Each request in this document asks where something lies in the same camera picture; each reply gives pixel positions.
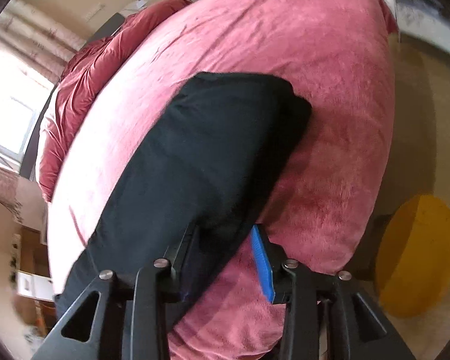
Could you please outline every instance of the blue gripper pad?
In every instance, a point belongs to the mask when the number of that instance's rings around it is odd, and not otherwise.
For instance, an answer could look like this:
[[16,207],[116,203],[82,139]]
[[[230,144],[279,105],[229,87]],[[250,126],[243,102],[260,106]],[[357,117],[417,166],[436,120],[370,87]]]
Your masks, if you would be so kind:
[[273,303],[275,299],[275,290],[272,267],[270,266],[270,261],[265,252],[265,247],[260,238],[257,225],[252,227],[252,250],[263,294],[270,303]]

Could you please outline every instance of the floor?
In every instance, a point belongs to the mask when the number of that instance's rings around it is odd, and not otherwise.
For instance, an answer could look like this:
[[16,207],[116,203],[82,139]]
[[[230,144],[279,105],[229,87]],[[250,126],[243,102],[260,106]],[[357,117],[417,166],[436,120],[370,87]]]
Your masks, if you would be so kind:
[[[395,66],[394,137],[370,227],[350,263],[364,278],[380,242],[373,226],[377,216],[394,212],[416,193],[433,193],[450,207],[450,57],[407,37],[398,43],[393,35],[389,43]],[[425,315],[391,320],[418,360],[435,359],[450,338],[450,292]]]

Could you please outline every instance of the metal screw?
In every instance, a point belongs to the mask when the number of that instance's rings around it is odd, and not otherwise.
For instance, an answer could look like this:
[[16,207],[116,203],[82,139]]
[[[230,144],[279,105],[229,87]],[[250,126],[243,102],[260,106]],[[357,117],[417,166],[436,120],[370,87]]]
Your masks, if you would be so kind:
[[155,268],[167,268],[170,265],[168,259],[156,259],[154,261]]
[[299,265],[299,262],[296,259],[286,259],[284,266],[288,269],[295,269]]
[[113,278],[113,271],[109,269],[105,269],[104,271],[101,271],[98,275],[102,280],[109,280]]
[[340,271],[338,273],[338,278],[340,280],[348,281],[352,279],[352,274],[349,271]]

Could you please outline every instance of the black cloth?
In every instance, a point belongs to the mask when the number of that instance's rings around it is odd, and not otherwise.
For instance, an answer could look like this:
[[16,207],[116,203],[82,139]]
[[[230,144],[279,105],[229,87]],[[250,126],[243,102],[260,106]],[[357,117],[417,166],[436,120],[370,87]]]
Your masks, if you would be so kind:
[[197,267],[186,301],[167,309],[171,328],[250,232],[310,112],[292,85],[275,76],[190,79],[128,162],[56,301],[58,316],[100,271],[137,273],[196,223],[206,263]]

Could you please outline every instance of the pink bedspread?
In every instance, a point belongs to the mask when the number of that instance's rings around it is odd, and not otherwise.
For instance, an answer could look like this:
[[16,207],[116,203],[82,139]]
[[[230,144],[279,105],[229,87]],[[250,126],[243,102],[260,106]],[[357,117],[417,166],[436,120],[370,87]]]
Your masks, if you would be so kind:
[[[342,268],[372,212],[392,138],[394,76],[382,6],[200,0],[157,27],[103,88],[63,164],[48,228],[56,292],[134,150],[198,71],[275,74],[309,99],[308,132],[262,222],[290,257],[319,272]],[[169,334],[172,357],[259,358],[281,337],[283,316],[261,293],[246,241]]]
[[37,180],[50,202],[63,160],[97,94],[153,29],[190,0],[163,0],[129,16],[116,36],[90,43],[62,73],[55,101],[40,126]]

